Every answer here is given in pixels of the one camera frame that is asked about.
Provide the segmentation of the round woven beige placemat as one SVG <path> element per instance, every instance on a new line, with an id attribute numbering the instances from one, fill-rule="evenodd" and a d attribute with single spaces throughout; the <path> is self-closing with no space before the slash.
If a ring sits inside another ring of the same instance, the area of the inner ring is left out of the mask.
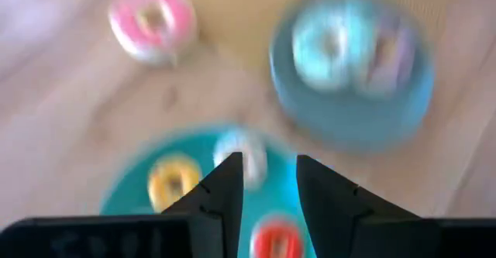
<path id="1" fill-rule="evenodd" d="M 250 70 L 268 73 L 268 44 L 274 28 L 300 0 L 192 0 L 202 36 Z M 429 40 L 443 29 L 450 0 L 391 0 L 423 26 Z"/>

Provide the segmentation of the light blue chocolate-striped donut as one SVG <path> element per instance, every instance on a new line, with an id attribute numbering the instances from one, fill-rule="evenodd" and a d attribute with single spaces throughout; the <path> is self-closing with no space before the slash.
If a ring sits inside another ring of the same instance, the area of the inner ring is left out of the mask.
<path id="1" fill-rule="evenodd" d="M 292 52 L 300 78 L 319 91 L 338 91 L 365 71 L 374 51 L 373 20 L 354 7 L 317 5 L 294 24 Z"/>

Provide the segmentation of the small red frosted donut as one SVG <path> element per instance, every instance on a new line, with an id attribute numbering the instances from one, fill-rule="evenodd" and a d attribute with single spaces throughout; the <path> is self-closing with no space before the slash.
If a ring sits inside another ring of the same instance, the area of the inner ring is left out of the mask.
<path id="1" fill-rule="evenodd" d="M 305 243 L 295 221 L 271 216 L 257 223 L 250 239 L 250 258 L 303 258 Z"/>

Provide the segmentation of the large pink frosted donut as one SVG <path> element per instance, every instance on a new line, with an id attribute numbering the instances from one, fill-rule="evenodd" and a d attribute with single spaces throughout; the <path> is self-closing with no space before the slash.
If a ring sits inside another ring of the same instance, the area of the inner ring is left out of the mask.
<path id="1" fill-rule="evenodd" d="M 198 42 L 190 0 L 113 0 L 108 18 L 121 47 L 147 64 L 175 66 Z"/>

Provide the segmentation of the purple frosted donut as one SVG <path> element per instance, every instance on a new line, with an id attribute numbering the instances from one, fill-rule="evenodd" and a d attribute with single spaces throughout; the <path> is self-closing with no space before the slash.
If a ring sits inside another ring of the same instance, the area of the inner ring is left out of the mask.
<path id="1" fill-rule="evenodd" d="M 358 92 L 386 98 L 402 89 L 411 77 L 416 41 L 416 32 L 407 19 L 394 13 L 380 15 L 373 23 L 365 68 L 355 76 Z"/>

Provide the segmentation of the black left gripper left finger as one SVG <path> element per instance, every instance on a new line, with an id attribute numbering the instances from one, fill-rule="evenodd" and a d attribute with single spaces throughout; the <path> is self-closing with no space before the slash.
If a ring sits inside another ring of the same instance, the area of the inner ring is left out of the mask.
<path id="1" fill-rule="evenodd" d="M 163 211 L 188 224 L 192 258 L 237 258 L 243 210 L 243 155 L 230 154 Z"/>

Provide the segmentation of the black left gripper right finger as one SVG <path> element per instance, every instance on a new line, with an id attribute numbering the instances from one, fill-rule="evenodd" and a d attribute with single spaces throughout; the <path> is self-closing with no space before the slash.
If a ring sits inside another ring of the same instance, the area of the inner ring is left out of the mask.
<path id="1" fill-rule="evenodd" d="M 318 258 L 435 258 L 439 227 L 307 155 L 297 157 L 301 209 Z"/>

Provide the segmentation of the blue bowl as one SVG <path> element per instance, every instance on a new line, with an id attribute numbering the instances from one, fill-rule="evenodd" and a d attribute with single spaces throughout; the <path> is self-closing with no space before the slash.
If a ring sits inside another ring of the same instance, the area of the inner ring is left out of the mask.
<path id="1" fill-rule="evenodd" d="M 408 20 L 417 36 L 415 59 L 408 83 L 386 98 L 367 97 L 351 84 L 338 91 L 319 91 L 298 75 L 292 52 L 294 24 L 301 12 L 317 5 L 354 7 L 374 21 L 384 13 Z M 269 49 L 270 73 L 286 115 L 297 126 L 335 148 L 378 151 L 415 135 L 432 97 L 432 55 L 418 23 L 399 5 L 388 0 L 301 0 L 281 20 Z"/>

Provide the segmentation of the small white frosted donut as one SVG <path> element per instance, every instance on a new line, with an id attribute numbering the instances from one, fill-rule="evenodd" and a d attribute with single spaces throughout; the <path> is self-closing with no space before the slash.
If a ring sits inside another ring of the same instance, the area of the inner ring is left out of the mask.
<path id="1" fill-rule="evenodd" d="M 231 153 L 243 154 L 243 186 L 255 191 L 267 178 L 267 151 L 262 139 L 253 132 L 235 129 L 225 133 L 217 141 L 213 160 L 217 167 Z"/>

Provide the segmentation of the small yellow frosted donut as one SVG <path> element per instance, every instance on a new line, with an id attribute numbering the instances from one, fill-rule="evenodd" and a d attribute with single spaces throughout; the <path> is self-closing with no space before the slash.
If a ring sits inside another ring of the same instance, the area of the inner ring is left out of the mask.
<path id="1" fill-rule="evenodd" d="M 161 213 L 190 192 L 202 179 L 198 163 L 186 155 L 158 160 L 150 170 L 147 190 L 153 210 Z"/>

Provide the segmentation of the turquoise plastic plate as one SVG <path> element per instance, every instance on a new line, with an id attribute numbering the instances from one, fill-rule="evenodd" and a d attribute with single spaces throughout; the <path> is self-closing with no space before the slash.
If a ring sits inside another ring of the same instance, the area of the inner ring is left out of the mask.
<path id="1" fill-rule="evenodd" d="M 214 169 L 213 154 L 219 140 L 236 132 L 247 132 L 267 153 L 268 174 L 263 185 L 255 191 L 245 191 L 239 236 L 239 258 L 250 257 L 250 239 L 255 226 L 270 217 L 284 217 L 296 223 L 305 244 L 304 258 L 317 258 L 301 210 L 296 180 L 296 153 L 268 135 L 233 125 L 203 126 L 168 132 L 159 140 L 148 143 L 116 179 L 102 202 L 102 215 L 152 214 L 147 191 L 150 169 L 162 157 L 179 153 L 199 163 L 204 175 Z"/>

